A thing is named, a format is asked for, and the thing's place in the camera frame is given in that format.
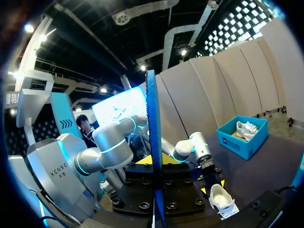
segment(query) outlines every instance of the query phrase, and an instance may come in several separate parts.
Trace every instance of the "blue cardboard box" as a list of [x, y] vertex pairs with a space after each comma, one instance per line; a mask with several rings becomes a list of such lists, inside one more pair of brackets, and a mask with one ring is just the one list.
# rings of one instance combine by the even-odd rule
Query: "blue cardboard box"
[[[249, 121], [251, 124], [257, 126], [258, 132], [249, 142], [231, 136], [237, 130], [237, 121], [242, 123]], [[237, 115], [225, 125], [218, 128], [217, 134], [221, 145], [248, 160], [267, 138], [268, 121], [254, 117]]]

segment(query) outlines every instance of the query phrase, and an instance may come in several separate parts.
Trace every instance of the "person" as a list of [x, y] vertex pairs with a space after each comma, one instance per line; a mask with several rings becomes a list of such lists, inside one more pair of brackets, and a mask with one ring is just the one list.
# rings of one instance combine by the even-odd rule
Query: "person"
[[85, 141], [88, 148], [97, 147], [93, 139], [93, 126], [90, 125], [86, 115], [80, 115], [76, 118], [76, 124], [81, 128], [82, 139]]

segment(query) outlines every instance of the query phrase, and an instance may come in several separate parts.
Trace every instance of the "white sneaker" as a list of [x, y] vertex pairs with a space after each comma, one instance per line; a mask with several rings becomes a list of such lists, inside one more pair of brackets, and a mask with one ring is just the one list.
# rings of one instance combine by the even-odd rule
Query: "white sneaker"
[[219, 184], [214, 184], [211, 187], [209, 202], [212, 209], [214, 209], [214, 206], [217, 208], [218, 214], [222, 216], [221, 220], [227, 219], [239, 212], [234, 199]]
[[237, 121], [237, 136], [245, 138], [246, 141], [249, 141], [250, 139], [255, 136], [255, 134], [258, 132], [257, 126], [253, 125], [252, 123], [242, 123], [240, 121]]

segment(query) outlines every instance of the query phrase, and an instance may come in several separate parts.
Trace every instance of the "ceiling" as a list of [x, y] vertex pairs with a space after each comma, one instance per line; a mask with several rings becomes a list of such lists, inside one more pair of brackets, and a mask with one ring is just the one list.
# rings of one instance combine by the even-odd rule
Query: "ceiling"
[[[113, 92], [123, 91], [120, 80], [126, 75], [132, 86], [144, 81], [146, 69], [154, 69], [158, 74], [162, 71], [164, 38], [174, 28], [198, 24], [208, 0], [167, 0], [168, 4], [176, 4], [170, 8], [145, 13], [130, 19], [125, 25], [117, 25], [114, 17], [124, 10], [134, 9], [156, 0], [58, 0], [48, 7], [45, 14], [53, 21], [48, 28], [51, 33], [37, 50], [36, 69], [47, 71], [53, 75], [85, 82], [94, 86], [105, 86], [107, 94], [98, 90], [94, 93], [73, 91], [70, 93], [72, 103], [81, 98], [103, 100]], [[220, 5], [212, 11], [208, 20], [217, 24], [220, 15], [229, 9], [231, 0], [216, 1]], [[189, 46], [193, 31], [178, 33], [174, 36], [169, 60], [169, 67], [195, 57], [201, 49], [199, 45]], [[201, 34], [196, 40], [199, 43]], [[158, 52], [144, 62], [140, 59], [153, 52]], [[55, 84], [54, 91], [64, 92], [68, 85]], [[89, 108], [92, 104], [81, 104]]]

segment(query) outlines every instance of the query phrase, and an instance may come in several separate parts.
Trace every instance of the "beige partition wall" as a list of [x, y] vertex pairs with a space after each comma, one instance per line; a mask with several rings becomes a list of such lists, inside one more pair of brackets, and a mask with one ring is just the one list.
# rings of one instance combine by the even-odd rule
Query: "beige partition wall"
[[252, 40], [240, 44], [239, 48], [245, 56], [254, 77], [261, 99], [262, 111], [278, 108], [279, 97], [276, 81], [261, 46], [256, 40]]
[[190, 61], [161, 72], [188, 135], [211, 135], [217, 123], [209, 99]]
[[[178, 141], [188, 139], [188, 136], [160, 75], [156, 76], [156, 83], [161, 112], [161, 135], [175, 145]], [[146, 83], [142, 83], [141, 87], [146, 90]]]
[[304, 60], [297, 41], [279, 18], [260, 30], [273, 53], [282, 77], [287, 116], [304, 122]]
[[211, 56], [192, 58], [190, 62], [208, 96], [217, 125], [221, 127], [236, 116], [233, 100], [222, 72]]
[[248, 62], [239, 47], [214, 56], [229, 87], [238, 115], [254, 116], [262, 112], [261, 100]]
[[271, 71], [272, 71], [274, 79], [275, 79], [275, 85], [276, 85], [278, 96], [279, 96], [279, 106], [282, 107], [283, 105], [286, 105], [286, 99], [285, 99], [285, 91], [284, 91], [284, 87], [283, 87], [282, 77], [279, 72], [279, 68], [278, 68], [276, 59], [263, 37], [259, 37], [256, 40], [258, 41], [260, 47], [262, 48], [262, 50], [268, 60], [268, 63], [271, 67]]

